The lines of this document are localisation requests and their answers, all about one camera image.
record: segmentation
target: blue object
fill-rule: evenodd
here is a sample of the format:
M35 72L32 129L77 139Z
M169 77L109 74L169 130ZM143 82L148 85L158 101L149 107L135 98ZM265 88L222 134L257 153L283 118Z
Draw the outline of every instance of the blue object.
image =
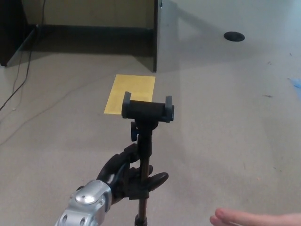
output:
M298 97L301 100L301 79L290 79L291 83L297 91Z

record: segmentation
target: wall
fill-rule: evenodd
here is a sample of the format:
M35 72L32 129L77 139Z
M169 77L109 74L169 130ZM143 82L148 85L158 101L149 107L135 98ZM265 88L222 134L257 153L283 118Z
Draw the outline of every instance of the wall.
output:
M23 0L30 24L41 23L43 0ZM154 0L46 0L44 24L153 27Z

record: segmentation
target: phone holder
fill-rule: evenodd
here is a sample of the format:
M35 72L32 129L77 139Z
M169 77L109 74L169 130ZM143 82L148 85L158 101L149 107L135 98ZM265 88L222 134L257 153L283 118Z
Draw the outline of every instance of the phone holder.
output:
M152 154L152 131L159 122L170 123L174 120L174 106L171 96L165 98L165 103L153 103L131 100L131 93L125 92L121 115L124 119L134 119L131 122L131 139L137 141L140 159L141 181L149 176L150 156ZM146 207L149 198L148 191L142 191L130 199L139 199L139 211L135 218L135 226L147 226Z

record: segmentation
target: yellow paper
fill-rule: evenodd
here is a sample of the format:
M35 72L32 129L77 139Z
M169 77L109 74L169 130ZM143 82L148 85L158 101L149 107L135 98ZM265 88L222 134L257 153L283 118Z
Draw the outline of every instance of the yellow paper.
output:
M124 93L130 92L131 100L152 101L155 77L117 74L104 114L121 114Z

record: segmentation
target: cable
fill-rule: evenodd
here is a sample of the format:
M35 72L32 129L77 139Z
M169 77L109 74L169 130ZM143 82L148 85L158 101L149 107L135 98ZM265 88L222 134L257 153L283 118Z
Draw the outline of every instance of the cable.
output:
M45 4L46 4L46 0L44 0L43 2L43 7L42 7L42 21L41 21L41 25L39 27L39 31L38 31L38 35L37 38L35 40L35 42L33 43L30 52L29 52L29 56L28 56L28 65L27 65L27 70L26 70L26 76L24 81L22 82L22 84L15 90L13 91L13 93L10 95L10 97L4 102L4 104L2 105L2 107L0 108L0 111L5 107L5 105L8 103L8 101L11 100L11 98L16 94L16 92L18 92L18 90L26 83L27 78L28 78L28 73L29 73L29 68L30 68L30 63L32 60L32 50L33 47L38 43L39 39L40 39L40 35L41 35L41 31L42 31L42 26L44 25L44 16L45 16Z

